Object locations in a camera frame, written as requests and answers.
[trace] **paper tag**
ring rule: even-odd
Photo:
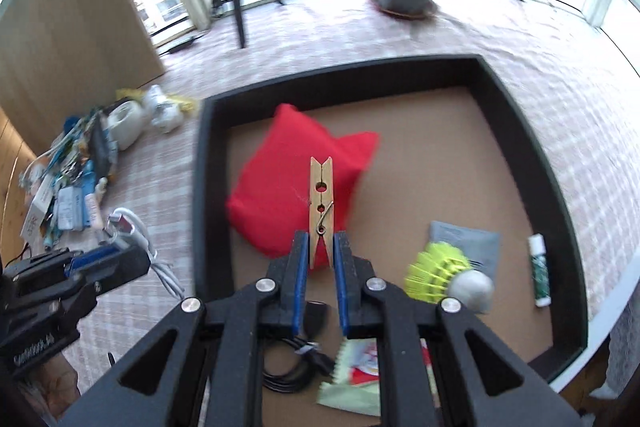
[[[100,205],[95,199],[95,194],[93,192],[91,194],[87,194],[84,197],[84,206],[86,207],[86,211],[89,214],[89,222],[91,223],[91,228],[95,230],[103,229],[104,222],[102,221],[102,215],[100,214]]]

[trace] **red pouch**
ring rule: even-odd
[[[351,194],[369,166],[378,135],[363,132],[334,138],[295,107],[276,109],[267,138],[242,169],[226,202],[231,225],[267,257],[289,253],[296,230],[308,230],[310,158],[334,163],[334,230],[345,230]],[[316,266],[327,266],[318,245]]]

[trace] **checkered tablecloth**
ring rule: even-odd
[[[368,0],[288,0],[232,17],[164,59],[166,92],[205,98],[254,82],[347,62],[417,54],[480,54],[530,121],[564,194],[593,317],[640,244],[640,79],[606,36],[580,18],[517,0],[435,0],[431,22],[402,22]],[[191,172],[197,121],[147,132],[120,158],[104,210],[132,208],[159,254],[191,284]],[[73,238],[90,245],[91,238]],[[87,389],[175,305],[152,273],[100,298],[66,350]]]

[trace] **food packet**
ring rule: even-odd
[[[431,366],[429,349],[424,339],[422,358],[427,368],[433,404],[440,416],[440,398]],[[335,359],[332,383],[322,382],[318,403],[334,409],[380,416],[380,375],[378,372],[378,346],[375,339],[346,340]]]

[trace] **cardboard surface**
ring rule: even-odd
[[[428,238],[432,220],[499,232],[500,263],[491,312],[482,320],[524,360],[552,345],[549,309],[537,309],[530,275],[529,220],[508,165],[480,108],[464,88],[408,94],[310,111],[335,136],[380,134],[379,149],[353,198],[347,232],[353,254],[371,260],[379,277],[402,286],[406,267]],[[230,132],[229,190],[264,139],[270,121]],[[263,277],[268,259],[232,232],[236,286]],[[318,339],[335,356],[342,340],[333,273],[309,277],[307,300],[332,307]],[[267,365],[284,372],[290,349],[270,350]],[[375,425],[376,419],[316,405],[318,385],[305,393],[263,391],[264,426]]]

